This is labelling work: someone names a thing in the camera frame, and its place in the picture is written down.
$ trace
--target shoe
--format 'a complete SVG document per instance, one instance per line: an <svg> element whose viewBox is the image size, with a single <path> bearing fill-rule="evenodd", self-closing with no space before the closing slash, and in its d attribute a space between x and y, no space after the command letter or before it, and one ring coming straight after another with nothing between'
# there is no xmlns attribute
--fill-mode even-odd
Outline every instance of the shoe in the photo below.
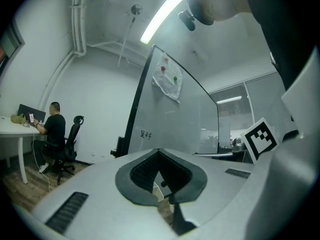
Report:
<svg viewBox="0 0 320 240"><path fill-rule="evenodd" d="M39 173L44 173L44 171L48 168L49 164L46 162L45 165L41 165L39 169Z"/></svg>

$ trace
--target desk leg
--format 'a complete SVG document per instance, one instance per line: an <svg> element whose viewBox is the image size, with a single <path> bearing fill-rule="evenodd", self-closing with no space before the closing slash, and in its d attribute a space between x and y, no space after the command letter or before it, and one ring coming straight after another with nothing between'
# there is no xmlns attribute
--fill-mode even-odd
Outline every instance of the desk leg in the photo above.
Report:
<svg viewBox="0 0 320 240"><path fill-rule="evenodd" d="M10 165L10 157L9 157L8 154L6 155L6 167L8 167L8 168L11 167L11 165Z"/></svg>
<svg viewBox="0 0 320 240"><path fill-rule="evenodd" d="M24 184L27 184L28 180L26 176L25 163L24 163L23 139L24 138L19 137L19 140L18 140L18 155L19 155L19 165L20 165L22 180Z"/></svg>
<svg viewBox="0 0 320 240"><path fill-rule="evenodd" d="M10 168L10 152L8 149L8 146L5 144L4 145L4 153L5 153L5 160L6 160L6 167Z"/></svg>

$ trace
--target white desk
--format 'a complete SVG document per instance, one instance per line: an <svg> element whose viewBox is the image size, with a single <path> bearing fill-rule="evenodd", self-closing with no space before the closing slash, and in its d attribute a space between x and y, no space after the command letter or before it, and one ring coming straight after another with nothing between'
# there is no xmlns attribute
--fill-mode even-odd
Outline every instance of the white desk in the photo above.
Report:
<svg viewBox="0 0 320 240"><path fill-rule="evenodd" d="M11 122L11 119L6 116L0 116L0 138L18 138L18 155L19 165L22 180L25 184L28 183L25 163L24 163L24 151L23 151L23 137L38 135L39 131L34 127L24 127L18 123ZM6 157L7 166L10 167L10 160L7 154Z"/></svg>

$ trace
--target vent grille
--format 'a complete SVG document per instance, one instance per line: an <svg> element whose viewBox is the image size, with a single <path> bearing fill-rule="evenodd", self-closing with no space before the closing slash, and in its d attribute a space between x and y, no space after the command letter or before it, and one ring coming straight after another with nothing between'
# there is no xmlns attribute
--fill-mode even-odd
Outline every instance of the vent grille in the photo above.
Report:
<svg viewBox="0 0 320 240"><path fill-rule="evenodd" d="M235 169L228 169L225 171L225 173L231 174L234 176L238 176L241 178L245 178L245 179L248 179L250 176L250 172L246 172L246 171L242 171L242 170L235 170Z"/></svg>
<svg viewBox="0 0 320 240"><path fill-rule="evenodd" d="M88 196L89 195L85 193L74 192L46 222L46 225L58 233L63 234Z"/></svg>

